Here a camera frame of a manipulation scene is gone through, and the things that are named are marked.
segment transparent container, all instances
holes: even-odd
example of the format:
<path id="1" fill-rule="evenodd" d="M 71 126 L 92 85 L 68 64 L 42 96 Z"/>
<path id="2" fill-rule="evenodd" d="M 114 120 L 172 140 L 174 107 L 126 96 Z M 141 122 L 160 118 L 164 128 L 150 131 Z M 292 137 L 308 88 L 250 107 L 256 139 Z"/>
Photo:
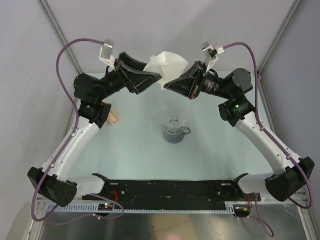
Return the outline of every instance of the transparent container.
<path id="1" fill-rule="evenodd" d="M 184 126 L 187 122 L 186 115 L 178 109 L 170 109 L 163 116 L 163 138 L 171 143 L 180 143 L 185 135 L 191 133 L 189 127 Z"/>

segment glass mug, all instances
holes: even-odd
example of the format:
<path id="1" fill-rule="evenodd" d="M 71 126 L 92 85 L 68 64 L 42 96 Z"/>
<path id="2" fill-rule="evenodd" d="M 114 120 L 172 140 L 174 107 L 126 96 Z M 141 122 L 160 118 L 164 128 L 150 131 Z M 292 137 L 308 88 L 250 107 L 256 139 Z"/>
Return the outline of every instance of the glass mug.
<path id="1" fill-rule="evenodd" d="M 171 144 L 180 143 L 185 135 L 191 133 L 189 127 L 183 126 L 186 121 L 187 117 L 182 111 L 178 109 L 167 111 L 163 117 L 163 138 Z"/>

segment mug handle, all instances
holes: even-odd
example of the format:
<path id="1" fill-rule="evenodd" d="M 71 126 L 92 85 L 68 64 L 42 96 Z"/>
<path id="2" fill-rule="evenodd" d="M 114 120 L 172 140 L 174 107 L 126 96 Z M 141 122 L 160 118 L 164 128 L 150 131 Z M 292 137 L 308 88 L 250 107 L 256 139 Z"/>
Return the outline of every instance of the mug handle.
<path id="1" fill-rule="evenodd" d="M 191 129 L 189 127 L 187 127 L 187 126 L 184 126 L 182 128 L 182 132 L 183 132 L 184 135 L 188 135 L 188 134 L 191 133 Z"/>

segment white table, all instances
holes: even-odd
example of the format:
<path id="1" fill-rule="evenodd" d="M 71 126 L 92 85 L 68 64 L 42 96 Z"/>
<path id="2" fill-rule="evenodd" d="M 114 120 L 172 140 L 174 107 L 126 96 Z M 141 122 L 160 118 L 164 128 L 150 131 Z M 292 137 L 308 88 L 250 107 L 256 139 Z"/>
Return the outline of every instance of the white table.
<path id="1" fill-rule="evenodd" d="M 220 77 L 228 73 L 218 72 Z M 92 75 L 102 78 L 104 73 Z M 254 90 L 246 96 L 254 104 Z M 99 173 L 110 179 L 233 179 L 242 173 L 272 171 L 255 146 L 220 118 L 218 105 L 225 99 L 201 93 L 190 100 L 154 84 L 140 95 L 124 88 L 107 101 L 119 121 L 106 121 L 70 177 Z M 161 134 L 163 114 L 171 108 L 183 111 L 191 128 L 177 144 L 166 142 Z M 260 99 L 259 113 L 267 121 Z"/>

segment crumpled white object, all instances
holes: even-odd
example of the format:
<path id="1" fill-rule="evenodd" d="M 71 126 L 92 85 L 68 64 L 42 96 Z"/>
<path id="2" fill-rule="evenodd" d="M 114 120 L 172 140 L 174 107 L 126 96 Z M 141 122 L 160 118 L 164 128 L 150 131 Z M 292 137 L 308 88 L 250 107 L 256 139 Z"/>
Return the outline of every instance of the crumpled white object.
<path id="1" fill-rule="evenodd" d="M 157 83 L 161 85 L 161 89 L 164 89 L 164 85 L 179 78 L 187 66 L 188 61 L 182 56 L 163 51 L 157 56 L 152 55 L 143 71 L 160 74 L 162 78 Z"/>

